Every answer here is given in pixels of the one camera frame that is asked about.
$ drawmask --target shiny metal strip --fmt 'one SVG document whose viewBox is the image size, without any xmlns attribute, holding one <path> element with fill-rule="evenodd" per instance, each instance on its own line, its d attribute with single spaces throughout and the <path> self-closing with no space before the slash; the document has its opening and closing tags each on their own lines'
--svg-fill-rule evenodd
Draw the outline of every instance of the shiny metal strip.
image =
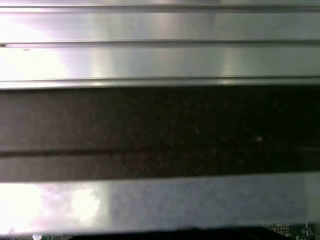
<svg viewBox="0 0 320 240">
<path fill-rule="evenodd" d="M 0 43 L 314 40 L 318 23 L 318 13 L 6 13 L 0 14 Z"/>
<path fill-rule="evenodd" d="M 272 77 L 272 78 L 92 78 L 50 79 L 37 81 L 0 81 L 0 89 L 67 89 L 67 88 L 114 88 L 114 87 L 196 87 L 196 86 L 269 86 L 269 85 L 320 85 L 319 77 Z"/>
<path fill-rule="evenodd" d="M 74 5 L 288 5 L 320 6 L 318 0 L 0 0 L 0 6 Z"/>
<path fill-rule="evenodd" d="M 319 222 L 319 181 L 319 173 L 290 173 L 1 183 L 0 234 L 100 234 Z"/>
<path fill-rule="evenodd" d="M 0 80 L 318 76 L 318 46 L 0 48 Z"/>
</svg>

